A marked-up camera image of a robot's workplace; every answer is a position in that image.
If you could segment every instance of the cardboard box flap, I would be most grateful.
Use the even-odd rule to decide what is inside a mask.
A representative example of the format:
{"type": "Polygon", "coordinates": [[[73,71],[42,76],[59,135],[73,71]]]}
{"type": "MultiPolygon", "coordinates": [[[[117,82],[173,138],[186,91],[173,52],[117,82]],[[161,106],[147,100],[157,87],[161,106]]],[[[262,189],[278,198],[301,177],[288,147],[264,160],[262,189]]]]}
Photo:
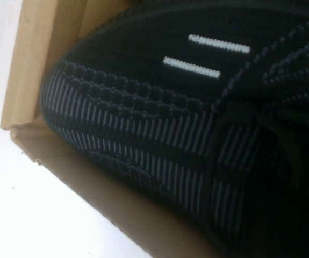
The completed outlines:
{"type": "Polygon", "coordinates": [[[23,0],[1,128],[33,121],[43,75],[76,42],[87,0],[23,0]]]}
{"type": "Polygon", "coordinates": [[[44,123],[42,116],[32,123],[14,127],[11,138],[32,161],[39,164],[46,157],[78,155],[75,149],[44,123]]]}
{"type": "Polygon", "coordinates": [[[153,257],[221,257],[201,231],[85,158],[45,158],[41,162],[153,257]]]}
{"type": "Polygon", "coordinates": [[[220,257],[203,233],[81,156],[38,118],[12,129],[15,143],[153,257],[220,257]]]}

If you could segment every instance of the cardboard box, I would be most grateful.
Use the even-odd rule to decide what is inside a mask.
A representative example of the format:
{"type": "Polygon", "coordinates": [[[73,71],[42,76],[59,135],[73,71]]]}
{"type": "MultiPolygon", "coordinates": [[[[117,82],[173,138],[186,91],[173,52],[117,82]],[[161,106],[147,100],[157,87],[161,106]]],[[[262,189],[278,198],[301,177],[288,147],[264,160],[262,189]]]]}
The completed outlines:
{"type": "Polygon", "coordinates": [[[201,230],[109,176],[44,123],[41,80],[81,37],[135,0],[23,0],[1,128],[153,257],[220,257],[201,230]]]}

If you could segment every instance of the white surface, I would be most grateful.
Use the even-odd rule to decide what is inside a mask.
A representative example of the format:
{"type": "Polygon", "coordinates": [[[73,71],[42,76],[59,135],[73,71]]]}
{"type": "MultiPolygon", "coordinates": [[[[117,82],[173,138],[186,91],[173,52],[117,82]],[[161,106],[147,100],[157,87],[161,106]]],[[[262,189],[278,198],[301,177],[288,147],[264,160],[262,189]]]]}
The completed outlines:
{"type": "MultiPolygon", "coordinates": [[[[0,0],[0,117],[21,0],[0,0]]],[[[0,257],[150,257],[0,130],[0,257]]]]}

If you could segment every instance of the sneaker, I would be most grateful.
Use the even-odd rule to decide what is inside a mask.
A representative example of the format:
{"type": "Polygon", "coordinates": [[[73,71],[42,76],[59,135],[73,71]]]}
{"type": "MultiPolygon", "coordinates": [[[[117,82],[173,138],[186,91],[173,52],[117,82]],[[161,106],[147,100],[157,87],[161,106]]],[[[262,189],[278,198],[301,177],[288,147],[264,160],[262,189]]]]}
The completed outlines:
{"type": "Polygon", "coordinates": [[[40,103],[225,255],[252,255],[262,214],[274,257],[308,244],[309,1],[144,1],[70,50],[40,103]]]}

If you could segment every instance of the white stripe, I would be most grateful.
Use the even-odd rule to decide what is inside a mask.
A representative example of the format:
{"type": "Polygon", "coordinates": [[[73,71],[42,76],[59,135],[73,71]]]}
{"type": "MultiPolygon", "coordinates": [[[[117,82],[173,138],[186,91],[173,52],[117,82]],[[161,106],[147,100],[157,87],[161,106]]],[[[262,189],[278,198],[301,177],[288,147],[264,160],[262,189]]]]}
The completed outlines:
{"type": "Polygon", "coordinates": [[[179,68],[185,71],[190,71],[195,74],[201,74],[201,75],[208,76],[211,78],[216,78],[216,79],[218,79],[221,74],[220,71],[198,66],[196,64],[186,63],[186,62],[183,62],[177,59],[168,58],[167,56],[164,58],[163,63],[168,66],[172,66],[172,67],[179,68]]]}
{"type": "Polygon", "coordinates": [[[226,42],[226,41],[217,40],[217,39],[209,39],[209,38],[205,38],[205,37],[201,37],[197,35],[189,35],[188,38],[190,41],[201,44],[201,45],[221,48],[221,49],[225,49],[228,51],[242,52],[242,53],[248,54],[250,53],[250,50],[251,50],[249,46],[226,42]]]}

